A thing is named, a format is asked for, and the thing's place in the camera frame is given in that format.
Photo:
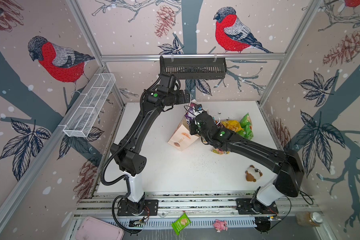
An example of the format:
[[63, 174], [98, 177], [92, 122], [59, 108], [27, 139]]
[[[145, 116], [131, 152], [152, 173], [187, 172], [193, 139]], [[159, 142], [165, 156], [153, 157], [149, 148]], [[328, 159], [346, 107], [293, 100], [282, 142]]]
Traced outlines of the purple snack packet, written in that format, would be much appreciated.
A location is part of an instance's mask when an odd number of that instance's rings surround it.
[[198, 105], [198, 103], [191, 101], [187, 106], [185, 106], [185, 118], [188, 121], [192, 121], [197, 115], [199, 115], [199, 113], [196, 113], [194, 110], [195, 105]]

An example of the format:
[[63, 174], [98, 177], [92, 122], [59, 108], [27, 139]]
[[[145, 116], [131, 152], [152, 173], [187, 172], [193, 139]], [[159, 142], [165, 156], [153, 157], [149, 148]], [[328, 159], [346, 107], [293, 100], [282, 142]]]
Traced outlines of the beige paper bag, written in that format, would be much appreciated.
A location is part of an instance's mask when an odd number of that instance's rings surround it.
[[200, 138], [199, 135], [191, 135], [187, 118], [183, 117], [177, 129], [168, 141], [168, 144], [179, 151], [183, 151]]

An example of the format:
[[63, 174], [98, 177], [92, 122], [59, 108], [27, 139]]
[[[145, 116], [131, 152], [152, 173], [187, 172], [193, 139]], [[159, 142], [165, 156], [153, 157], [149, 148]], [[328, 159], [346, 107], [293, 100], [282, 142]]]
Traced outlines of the small colourful candy packet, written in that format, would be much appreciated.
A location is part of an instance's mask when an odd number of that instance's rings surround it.
[[216, 149], [216, 148], [213, 148], [212, 152], [218, 155], [227, 155], [230, 153], [229, 151], [224, 151], [222, 149]]

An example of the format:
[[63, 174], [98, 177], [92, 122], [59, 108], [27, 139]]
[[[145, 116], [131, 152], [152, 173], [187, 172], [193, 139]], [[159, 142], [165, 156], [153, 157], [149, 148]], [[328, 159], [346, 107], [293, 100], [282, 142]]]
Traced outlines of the yellow chips bag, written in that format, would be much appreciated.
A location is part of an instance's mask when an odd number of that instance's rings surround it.
[[221, 121], [221, 124], [225, 128], [232, 130], [234, 132], [239, 132], [239, 131], [243, 130], [243, 128], [240, 125], [240, 122], [235, 121], [235, 120]]

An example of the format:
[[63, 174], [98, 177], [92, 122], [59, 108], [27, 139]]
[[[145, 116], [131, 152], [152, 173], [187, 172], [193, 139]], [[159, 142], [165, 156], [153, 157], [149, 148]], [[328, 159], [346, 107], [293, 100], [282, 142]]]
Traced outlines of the green snack packet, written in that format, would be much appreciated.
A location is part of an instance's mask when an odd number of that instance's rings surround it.
[[175, 231], [176, 235], [179, 236], [180, 232], [191, 223], [192, 221], [189, 219], [187, 214], [183, 212], [183, 214], [175, 222], [173, 222], [171, 226]]
[[247, 113], [241, 120], [240, 126], [242, 130], [238, 131], [238, 134], [247, 140], [251, 140], [254, 137], [252, 131], [252, 120], [249, 113]]

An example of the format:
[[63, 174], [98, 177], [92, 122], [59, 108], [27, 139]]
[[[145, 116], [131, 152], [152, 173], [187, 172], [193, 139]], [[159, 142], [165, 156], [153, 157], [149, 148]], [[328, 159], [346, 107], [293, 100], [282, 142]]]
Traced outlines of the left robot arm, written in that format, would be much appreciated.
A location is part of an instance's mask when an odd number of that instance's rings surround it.
[[174, 75], [161, 74], [159, 79], [140, 99], [140, 111], [132, 127], [118, 145], [111, 147], [112, 159], [126, 175], [127, 196], [124, 203], [127, 212], [140, 215], [144, 211], [145, 192], [142, 176], [147, 158], [140, 155], [144, 140], [156, 118], [162, 113], [190, 101], [190, 93], [181, 90], [181, 82]]

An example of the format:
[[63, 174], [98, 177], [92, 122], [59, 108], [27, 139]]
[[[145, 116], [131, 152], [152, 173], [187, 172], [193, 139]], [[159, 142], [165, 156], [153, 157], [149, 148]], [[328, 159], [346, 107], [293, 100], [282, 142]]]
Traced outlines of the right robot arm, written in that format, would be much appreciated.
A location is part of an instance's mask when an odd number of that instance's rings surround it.
[[247, 140], [232, 130], [219, 128], [207, 112], [200, 113], [190, 122], [190, 134], [199, 135], [216, 149], [247, 157], [276, 174], [256, 190], [251, 199], [253, 212], [268, 209], [282, 196], [299, 196], [305, 171], [297, 152], [271, 149]]

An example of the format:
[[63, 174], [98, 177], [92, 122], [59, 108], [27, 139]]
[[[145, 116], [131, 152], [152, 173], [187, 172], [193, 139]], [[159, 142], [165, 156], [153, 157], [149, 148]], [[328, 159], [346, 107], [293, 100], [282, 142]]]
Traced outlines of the black hanging metal shelf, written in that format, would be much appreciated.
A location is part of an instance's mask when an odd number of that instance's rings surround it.
[[225, 58], [164, 58], [160, 57], [160, 73], [179, 80], [218, 80], [227, 73]]

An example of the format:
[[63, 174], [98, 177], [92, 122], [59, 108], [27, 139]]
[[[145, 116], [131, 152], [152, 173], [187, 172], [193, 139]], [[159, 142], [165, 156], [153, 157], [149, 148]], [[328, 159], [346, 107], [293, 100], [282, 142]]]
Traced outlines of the brown white plush toy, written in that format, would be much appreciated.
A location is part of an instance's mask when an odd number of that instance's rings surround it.
[[255, 183], [263, 176], [263, 173], [259, 169], [255, 168], [253, 165], [250, 165], [247, 168], [245, 174], [246, 174], [246, 181], [253, 183]]

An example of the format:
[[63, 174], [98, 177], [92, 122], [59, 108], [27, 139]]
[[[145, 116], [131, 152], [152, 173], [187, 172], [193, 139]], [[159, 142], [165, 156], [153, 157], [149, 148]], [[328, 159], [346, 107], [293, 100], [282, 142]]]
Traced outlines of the pink pig toy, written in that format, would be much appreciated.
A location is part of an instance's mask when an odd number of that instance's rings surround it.
[[228, 222], [227, 221], [220, 221], [218, 219], [215, 220], [213, 223], [213, 227], [215, 228], [216, 232], [220, 233], [221, 231], [228, 230]]

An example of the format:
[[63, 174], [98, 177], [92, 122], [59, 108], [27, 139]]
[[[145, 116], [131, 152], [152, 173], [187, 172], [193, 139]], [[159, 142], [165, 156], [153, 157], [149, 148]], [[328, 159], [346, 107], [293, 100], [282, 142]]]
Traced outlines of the glass jar with lid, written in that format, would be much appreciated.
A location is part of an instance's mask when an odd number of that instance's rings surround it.
[[296, 220], [302, 227], [319, 227], [323, 223], [323, 217], [318, 212], [296, 213]]

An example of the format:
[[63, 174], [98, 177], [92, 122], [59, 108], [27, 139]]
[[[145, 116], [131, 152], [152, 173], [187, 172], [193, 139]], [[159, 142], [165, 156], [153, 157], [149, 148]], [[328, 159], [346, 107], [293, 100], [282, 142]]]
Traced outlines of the pink tray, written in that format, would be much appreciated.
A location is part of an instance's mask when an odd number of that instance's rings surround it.
[[76, 240], [122, 240], [124, 230], [103, 222], [101, 220], [87, 217], [76, 233]]

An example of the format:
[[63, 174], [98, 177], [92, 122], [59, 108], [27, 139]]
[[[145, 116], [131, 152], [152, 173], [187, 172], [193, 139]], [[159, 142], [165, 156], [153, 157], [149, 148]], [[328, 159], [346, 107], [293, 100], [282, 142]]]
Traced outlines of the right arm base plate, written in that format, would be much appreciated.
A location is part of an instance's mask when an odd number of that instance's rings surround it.
[[258, 200], [249, 198], [239, 198], [235, 200], [236, 210], [239, 215], [278, 215], [276, 203], [270, 206], [263, 205]]

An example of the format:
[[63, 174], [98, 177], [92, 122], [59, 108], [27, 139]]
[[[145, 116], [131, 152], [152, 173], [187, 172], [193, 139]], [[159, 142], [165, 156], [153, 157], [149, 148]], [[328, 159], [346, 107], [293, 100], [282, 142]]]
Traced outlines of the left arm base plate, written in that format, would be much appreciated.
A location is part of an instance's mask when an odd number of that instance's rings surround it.
[[158, 214], [159, 201], [158, 200], [144, 200], [141, 199], [135, 203], [128, 199], [121, 200], [117, 206], [118, 217], [129, 216], [156, 216]]

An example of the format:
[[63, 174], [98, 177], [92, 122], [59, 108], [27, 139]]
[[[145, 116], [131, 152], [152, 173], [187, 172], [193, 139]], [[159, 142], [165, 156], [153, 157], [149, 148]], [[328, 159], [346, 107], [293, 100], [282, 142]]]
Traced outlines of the aluminium rail frame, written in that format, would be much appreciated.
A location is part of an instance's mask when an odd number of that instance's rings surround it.
[[86, 217], [93, 217], [115, 225], [119, 221], [124, 227], [131, 229], [133, 220], [145, 220], [143, 230], [167, 230], [185, 212], [192, 221], [188, 228], [211, 228], [216, 219], [227, 221], [230, 228], [257, 227], [262, 220], [279, 222], [285, 216], [291, 217], [299, 212], [321, 213], [315, 201], [308, 203], [303, 197], [277, 200], [278, 215], [239, 215], [236, 210], [236, 199], [249, 198], [249, 193], [212, 194], [212, 195], [149, 195], [147, 200], [158, 200], [159, 208], [156, 216], [112, 217], [113, 196], [96, 196], [84, 199], [79, 203], [73, 218], [76, 224], [83, 223]]

